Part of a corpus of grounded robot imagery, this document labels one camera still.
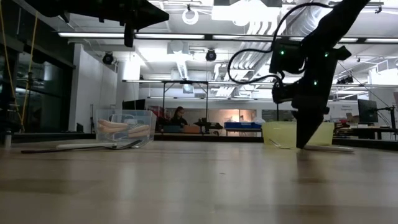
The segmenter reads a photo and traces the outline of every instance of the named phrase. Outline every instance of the table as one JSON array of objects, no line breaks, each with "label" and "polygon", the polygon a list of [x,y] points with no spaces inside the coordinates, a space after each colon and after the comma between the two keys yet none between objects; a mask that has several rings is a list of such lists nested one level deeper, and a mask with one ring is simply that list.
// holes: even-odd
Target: table
[{"label": "table", "polygon": [[337,131],[344,131],[362,139],[375,139],[376,133],[377,139],[381,140],[381,133],[395,133],[397,130],[392,128],[341,128]]},{"label": "table", "polygon": [[228,132],[232,131],[232,132],[250,132],[250,133],[261,133],[261,137],[262,137],[262,129],[261,128],[225,128],[226,131],[226,135],[228,136]]},{"label": "table", "polygon": [[1,224],[396,223],[398,154],[262,143],[151,142],[141,149],[0,153]]}]

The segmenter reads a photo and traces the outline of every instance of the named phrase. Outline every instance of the person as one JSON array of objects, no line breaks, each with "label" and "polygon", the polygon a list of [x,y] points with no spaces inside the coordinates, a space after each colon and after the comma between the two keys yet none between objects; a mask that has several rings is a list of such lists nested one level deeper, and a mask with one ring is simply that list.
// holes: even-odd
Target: person
[{"label": "person", "polygon": [[183,108],[182,106],[179,106],[179,107],[175,110],[174,116],[173,116],[173,118],[170,120],[170,122],[171,122],[172,124],[175,124],[175,125],[181,125],[181,126],[188,125],[187,121],[186,121],[185,119],[182,118],[182,116],[184,115],[184,112],[185,112],[185,111],[184,111],[184,108]]}]

